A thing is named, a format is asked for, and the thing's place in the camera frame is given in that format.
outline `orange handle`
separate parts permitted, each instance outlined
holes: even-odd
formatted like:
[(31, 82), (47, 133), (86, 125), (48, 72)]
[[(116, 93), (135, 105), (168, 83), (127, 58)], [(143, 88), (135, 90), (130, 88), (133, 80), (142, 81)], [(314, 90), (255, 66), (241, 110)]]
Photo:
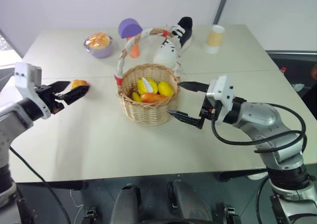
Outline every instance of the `orange handle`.
[(130, 50), (130, 57), (138, 58), (140, 56), (139, 43), (136, 42), (132, 49)]

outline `bowl of food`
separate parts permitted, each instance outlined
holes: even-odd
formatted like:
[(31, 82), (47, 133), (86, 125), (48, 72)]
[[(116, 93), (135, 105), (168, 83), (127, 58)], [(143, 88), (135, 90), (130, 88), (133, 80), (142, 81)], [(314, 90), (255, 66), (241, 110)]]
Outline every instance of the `bowl of food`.
[(104, 58), (112, 54), (112, 37), (106, 33), (97, 32), (84, 41), (84, 47), (92, 56)]

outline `purple bowl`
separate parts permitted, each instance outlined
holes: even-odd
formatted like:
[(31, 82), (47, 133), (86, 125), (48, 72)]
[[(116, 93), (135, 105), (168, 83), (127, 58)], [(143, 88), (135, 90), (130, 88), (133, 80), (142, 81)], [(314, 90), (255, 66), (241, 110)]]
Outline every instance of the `purple bowl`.
[(86, 41), (87, 39), (84, 41), (84, 47), (86, 49), (86, 51), (88, 51), (92, 56), (96, 57), (96, 58), (104, 58), (107, 57), (109, 55), (112, 54), (113, 51), (113, 41), (112, 41), (112, 37), (109, 36), (111, 39), (111, 42), (109, 44), (109, 46), (107, 48), (101, 49), (101, 50), (94, 50), (91, 49), (87, 44)]

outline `purple toy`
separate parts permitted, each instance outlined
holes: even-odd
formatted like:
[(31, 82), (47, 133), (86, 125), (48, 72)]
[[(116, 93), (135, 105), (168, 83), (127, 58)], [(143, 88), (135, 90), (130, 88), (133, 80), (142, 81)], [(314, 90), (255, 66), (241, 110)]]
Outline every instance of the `purple toy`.
[(142, 27), (135, 19), (126, 18), (120, 23), (118, 31), (121, 38), (134, 37), (142, 32)]

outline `wicker basket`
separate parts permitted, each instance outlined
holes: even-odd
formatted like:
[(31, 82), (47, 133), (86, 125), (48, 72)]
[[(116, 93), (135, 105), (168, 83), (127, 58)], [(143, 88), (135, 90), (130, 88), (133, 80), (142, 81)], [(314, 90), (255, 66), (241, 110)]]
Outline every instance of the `wicker basket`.
[[(174, 43), (177, 54), (175, 71), (159, 64), (143, 64), (138, 65), (123, 74), (124, 58), (136, 42), (149, 35), (169, 37)], [(161, 29), (146, 29), (128, 41), (125, 49), (121, 53), (115, 74), (121, 105), (128, 118), (138, 123), (151, 126), (160, 125), (171, 118), (167, 109), (177, 109), (180, 92), (180, 88), (177, 85), (180, 76), (180, 48), (179, 41), (175, 39), (171, 33)], [(149, 77), (156, 82), (166, 81), (171, 85), (175, 92), (171, 97), (160, 102), (150, 104), (135, 102), (131, 99), (131, 95), (133, 92), (137, 91), (137, 80), (141, 77)]]

